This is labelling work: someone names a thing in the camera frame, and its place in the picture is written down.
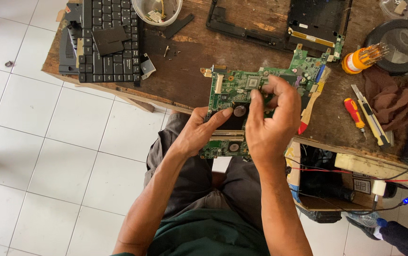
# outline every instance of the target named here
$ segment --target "red and yellow screwdriver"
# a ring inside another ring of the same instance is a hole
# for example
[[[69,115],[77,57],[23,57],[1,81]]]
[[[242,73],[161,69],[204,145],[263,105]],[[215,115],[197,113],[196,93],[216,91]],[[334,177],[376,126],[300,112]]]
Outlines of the red and yellow screwdriver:
[[[349,114],[351,114],[352,119],[355,121],[355,126],[360,129],[360,131],[364,134],[365,139],[367,139],[367,135],[365,133],[365,123],[360,118],[359,111],[357,110],[357,104],[351,99],[347,98],[345,100],[345,107],[348,110]]]

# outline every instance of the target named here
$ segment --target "man's right hand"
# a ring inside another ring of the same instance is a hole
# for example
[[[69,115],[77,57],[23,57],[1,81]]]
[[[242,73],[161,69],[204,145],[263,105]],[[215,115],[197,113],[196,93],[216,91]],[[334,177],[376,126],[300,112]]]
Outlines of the man's right hand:
[[[270,75],[262,91],[275,94],[267,104],[275,108],[274,115],[264,118],[264,97],[259,90],[252,90],[245,125],[248,149],[258,169],[284,161],[283,152],[300,126],[301,101],[295,88],[285,79]]]

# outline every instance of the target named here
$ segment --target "laptop keyboard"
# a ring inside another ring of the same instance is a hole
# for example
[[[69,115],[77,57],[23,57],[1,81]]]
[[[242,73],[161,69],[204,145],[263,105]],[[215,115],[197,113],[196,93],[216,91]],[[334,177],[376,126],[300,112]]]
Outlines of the laptop keyboard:
[[[84,0],[79,82],[140,82],[138,15],[129,0]],[[124,50],[100,56],[92,31],[123,26]]]

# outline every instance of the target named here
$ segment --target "tiled floor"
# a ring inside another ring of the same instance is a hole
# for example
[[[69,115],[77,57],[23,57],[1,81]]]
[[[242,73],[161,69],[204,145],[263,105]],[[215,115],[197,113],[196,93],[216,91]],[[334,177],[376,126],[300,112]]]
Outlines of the tiled floor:
[[[170,115],[40,71],[66,2],[0,0],[0,256],[109,255]],[[228,162],[216,160],[214,170]],[[408,227],[408,206],[383,216]],[[300,220],[315,256],[401,255],[345,219]]]

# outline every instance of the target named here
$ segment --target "shift key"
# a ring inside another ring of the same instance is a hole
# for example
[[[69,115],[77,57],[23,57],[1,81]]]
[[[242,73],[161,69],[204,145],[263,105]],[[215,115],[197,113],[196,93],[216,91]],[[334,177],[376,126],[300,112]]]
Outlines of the shift key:
[[[133,74],[133,63],[131,58],[123,58],[123,73]]]
[[[103,67],[105,74],[113,74],[113,57],[108,56],[103,58]]]
[[[103,74],[103,58],[98,52],[93,53],[93,73],[96,75]]]

